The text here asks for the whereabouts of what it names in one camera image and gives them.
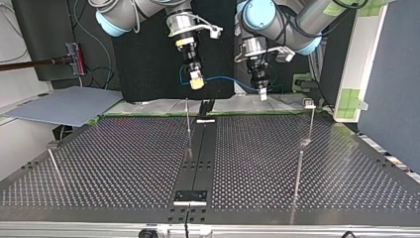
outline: blue cable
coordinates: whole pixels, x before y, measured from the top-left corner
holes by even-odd
[[[183,70],[183,67],[181,67],[181,69],[179,70],[179,82],[181,83],[182,86],[189,85],[189,82],[184,82],[183,79],[182,79],[182,70]],[[258,91],[257,89],[248,87],[245,84],[243,84],[242,82],[240,82],[239,80],[237,80],[237,79],[235,79],[233,77],[230,77],[230,76],[213,76],[213,77],[207,78],[206,81],[211,81],[211,80],[215,80],[215,79],[231,80],[231,81],[234,81],[234,82],[240,84],[242,87],[244,87],[244,88],[246,88],[248,90]]]
[[[258,91],[257,89],[248,87],[245,84],[243,84],[242,82],[240,82],[239,80],[237,80],[237,79],[235,79],[233,77],[230,77],[230,76],[213,76],[213,77],[207,78],[206,81],[210,81],[210,80],[214,80],[214,79],[227,79],[227,80],[231,80],[231,81],[234,81],[234,82],[240,84],[242,87],[244,87],[244,88],[246,88],[248,90]]]

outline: white panel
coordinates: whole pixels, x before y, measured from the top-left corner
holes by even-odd
[[[0,126],[0,180],[46,150],[56,125],[24,120],[5,121]]]
[[[365,99],[368,80],[370,78],[373,60],[376,55],[377,44],[380,39],[387,5],[383,6],[378,16],[357,17],[349,46],[346,65],[337,97],[336,108],[339,108],[341,92],[344,88],[360,89],[359,100]],[[334,116],[338,122],[359,122],[361,111],[355,119],[339,119],[337,112]]]
[[[10,0],[1,0],[5,4],[12,6]],[[0,7],[0,11],[5,13],[19,29],[15,16]],[[26,49],[23,39],[16,34],[12,26],[0,13],[0,61],[9,60],[20,56]],[[29,56],[12,62],[29,61]],[[38,81],[33,68],[0,72],[0,107],[20,101],[46,91],[49,91],[51,84],[49,82]]]

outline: metal rod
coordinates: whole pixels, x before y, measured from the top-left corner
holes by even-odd
[[[303,151],[300,151],[299,152],[299,159],[297,161],[297,173],[296,173],[296,185],[294,187],[294,198],[298,197],[299,184],[300,184],[300,172],[302,170],[302,162],[303,162]]]
[[[48,65],[54,64],[53,59],[45,59],[45,60],[38,60],[38,61],[28,61],[28,62],[17,62],[17,63],[9,63],[9,64],[1,64],[0,71],[9,71],[21,68],[28,68],[37,65]]]
[[[312,140],[312,128],[314,127],[315,108],[312,109],[311,125],[309,126],[309,141]]]
[[[188,138],[191,139],[191,125],[189,120],[189,100],[185,98],[185,112],[186,112],[186,124],[187,124],[187,131],[188,131]]]
[[[53,156],[53,150],[48,149],[48,151],[49,151],[50,157],[52,159],[53,166],[55,167],[55,170],[59,173],[58,165],[56,164],[55,157]]]

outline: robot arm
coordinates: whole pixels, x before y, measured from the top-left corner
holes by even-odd
[[[295,53],[310,55],[320,44],[322,31],[347,11],[335,2],[312,0],[301,12],[291,16],[273,0],[238,1],[236,35],[241,36],[243,43],[235,61],[247,61],[252,85],[259,90],[262,100],[269,87],[266,55],[276,51],[283,61],[291,61]],[[280,47],[270,48],[268,40]]]
[[[194,15],[190,2],[191,0],[89,0],[89,4],[97,8],[98,23],[112,37],[119,37],[132,29],[138,33],[142,22],[165,9],[169,36],[174,38],[176,47],[182,52],[184,68],[191,77],[191,88],[196,90],[204,86],[197,33],[208,30],[212,39],[219,39],[223,29]]]

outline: black perforated table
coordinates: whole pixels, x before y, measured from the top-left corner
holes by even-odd
[[[420,226],[420,185],[329,116],[104,118],[0,182],[1,221]],[[297,161],[303,152],[298,196]],[[173,206],[178,190],[207,205]]]

